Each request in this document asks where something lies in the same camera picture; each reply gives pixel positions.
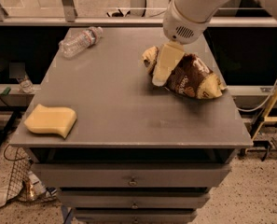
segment crumpled bag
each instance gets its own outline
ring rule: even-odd
[[[159,49],[147,49],[142,60],[147,73],[152,76],[157,64]],[[167,90],[195,98],[214,99],[222,95],[226,86],[197,55],[185,54],[179,64],[174,68],[164,86]]]

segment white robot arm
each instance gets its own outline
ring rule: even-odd
[[[172,0],[163,20],[164,34],[181,44],[194,42],[216,11],[229,0]],[[256,0],[277,20],[277,0]]]

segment yellow sponge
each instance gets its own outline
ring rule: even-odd
[[[76,121],[76,112],[67,107],[45,107],[37,105],[24,121],[33,133],[56,133],[66,138]]]

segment desk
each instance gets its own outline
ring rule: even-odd
[[[37,104],[68,106],[73,129],[63,140],[22,122],[10,141],[79,220],[187,223],[252,145],[228,91],[193,100],[152,86],[141,54],[163,42],[161,28],[104,28],[74,59],[58,53],[23,119]],[[185,49],[220,75],[203,36]]]

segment speckled floor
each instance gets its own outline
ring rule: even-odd
[[[264,127],[257,139],[274,138],[277,128]],[[0,187],[9,182],[13,162],[3,156],[5,142],[0,149]],[[16,149],[10,147],[7,157],[14,158]],[[198,210],[192,224],[277,224],[277,151],[265,161],[263,152],[248,151],[245,158],[236,157],[232,171],[218,188],[211,189],[211,199]],[[59,201],[41,204],[8,202],[0,208],[0,224],[63,223]],[[72,224],[81,222],[73,218]]]

